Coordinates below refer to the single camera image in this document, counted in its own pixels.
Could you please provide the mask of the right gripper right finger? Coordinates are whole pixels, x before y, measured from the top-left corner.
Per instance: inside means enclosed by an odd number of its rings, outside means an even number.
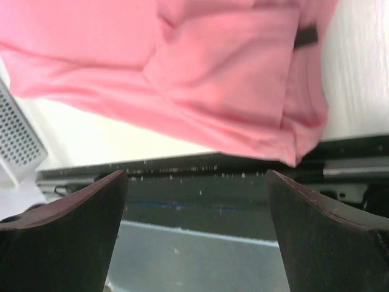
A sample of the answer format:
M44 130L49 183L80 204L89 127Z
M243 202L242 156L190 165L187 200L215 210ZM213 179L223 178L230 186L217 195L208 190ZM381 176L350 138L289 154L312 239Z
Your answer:
M388 291L388 219L273 170L269 209L291 291Z

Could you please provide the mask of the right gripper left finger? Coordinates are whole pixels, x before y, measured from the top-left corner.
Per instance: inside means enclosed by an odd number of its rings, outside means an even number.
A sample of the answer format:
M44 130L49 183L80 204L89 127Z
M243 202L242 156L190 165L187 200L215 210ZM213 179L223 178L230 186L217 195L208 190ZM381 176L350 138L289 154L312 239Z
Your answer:
M116 171L1 221L1 291L103 291L126 202Z

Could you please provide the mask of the pink t shirt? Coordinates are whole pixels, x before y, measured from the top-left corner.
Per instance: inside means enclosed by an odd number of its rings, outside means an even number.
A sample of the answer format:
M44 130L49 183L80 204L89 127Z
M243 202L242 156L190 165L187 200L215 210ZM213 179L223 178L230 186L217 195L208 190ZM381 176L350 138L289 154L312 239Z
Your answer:
M2 1L11 92L291 167L323 136L336 1Z

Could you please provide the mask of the white perforated plastic basket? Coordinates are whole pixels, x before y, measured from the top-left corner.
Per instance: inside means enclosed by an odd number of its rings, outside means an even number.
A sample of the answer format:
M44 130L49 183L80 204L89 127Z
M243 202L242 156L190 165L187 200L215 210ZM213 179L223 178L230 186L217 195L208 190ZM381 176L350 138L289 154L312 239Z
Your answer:
M1 81L1 187L13 188L47 158L47 150Z

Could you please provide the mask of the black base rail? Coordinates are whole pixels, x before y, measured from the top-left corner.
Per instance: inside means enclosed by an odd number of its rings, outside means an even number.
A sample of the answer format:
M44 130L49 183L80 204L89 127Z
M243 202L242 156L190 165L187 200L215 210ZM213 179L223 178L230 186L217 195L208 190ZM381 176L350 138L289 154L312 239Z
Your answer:
M268 170L360 207L388 190L388 136L322 142L295 168L210 153L46 170L38 183L65 195L117 170L128 177L124 222L275 240Z

